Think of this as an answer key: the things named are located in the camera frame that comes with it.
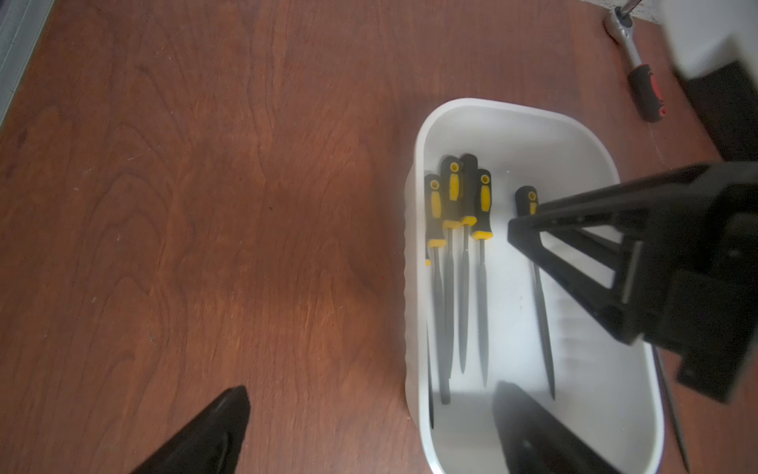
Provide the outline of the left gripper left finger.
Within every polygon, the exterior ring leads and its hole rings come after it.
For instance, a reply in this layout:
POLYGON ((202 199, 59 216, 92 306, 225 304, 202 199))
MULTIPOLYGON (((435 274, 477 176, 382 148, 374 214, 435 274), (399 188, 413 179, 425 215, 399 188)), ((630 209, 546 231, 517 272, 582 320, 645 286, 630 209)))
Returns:
POLYGON ((223 391, 174 434, 136 473, 233 473, 251 413, 245 386, 223 391))

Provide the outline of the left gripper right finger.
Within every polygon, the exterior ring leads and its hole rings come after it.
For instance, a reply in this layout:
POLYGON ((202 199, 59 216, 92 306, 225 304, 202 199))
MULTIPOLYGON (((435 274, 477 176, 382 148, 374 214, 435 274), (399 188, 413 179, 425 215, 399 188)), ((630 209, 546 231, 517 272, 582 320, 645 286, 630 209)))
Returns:
POLYGON ((495 388, 493 419, 511 473, 618 471, 514 383, 495 388))

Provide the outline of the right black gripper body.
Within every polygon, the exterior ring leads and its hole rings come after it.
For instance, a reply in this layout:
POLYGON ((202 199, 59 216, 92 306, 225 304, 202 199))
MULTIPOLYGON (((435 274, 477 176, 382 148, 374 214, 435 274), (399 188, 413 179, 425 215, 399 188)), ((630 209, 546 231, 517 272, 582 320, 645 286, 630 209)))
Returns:
POLYGON ((677 353, 678 381, 728 404, 757 337, 757 165, 693 165, 623 188, 644 221, 618 338, 677 353))

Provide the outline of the white plastic storage box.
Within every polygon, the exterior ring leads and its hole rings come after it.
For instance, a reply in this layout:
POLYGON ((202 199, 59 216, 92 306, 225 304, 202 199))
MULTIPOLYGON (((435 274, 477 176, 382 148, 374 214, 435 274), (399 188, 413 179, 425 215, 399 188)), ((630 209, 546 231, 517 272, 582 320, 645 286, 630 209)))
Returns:
POLYGON ((550 394, 539 337, 532 264, 507 240, 514 195, 535 187, 552 201, 617 184, 599 138, 573 118, 483 99, 457 99, 434 110, 417 136, 406 181, 406 399, 435 473, 507 471, 493 419, 493 392, 512 382, 624 473, 655 473, 664 419, 651 347, 611 338, 550 276, 540 272, 555 367, 550 394), (478 310, 469 310, 466 370, 454 345, 451 402, 443 405, 426 266, 424 176, 447 155, 470 153, 493 177, 493 238, 486 243, 489 376, 479 355, 478 310))

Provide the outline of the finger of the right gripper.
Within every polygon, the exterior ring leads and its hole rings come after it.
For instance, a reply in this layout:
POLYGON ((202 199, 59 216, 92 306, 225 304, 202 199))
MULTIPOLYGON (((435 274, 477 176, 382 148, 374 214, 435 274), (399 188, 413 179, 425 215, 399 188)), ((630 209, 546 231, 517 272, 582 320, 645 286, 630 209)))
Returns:
POLYGON ((674 171, 542 203, 515 193, 509 243, 545 271, 615 340, 683 346, 675 280, 697 262, 705 211, 691 197, 699 171, 674 171))

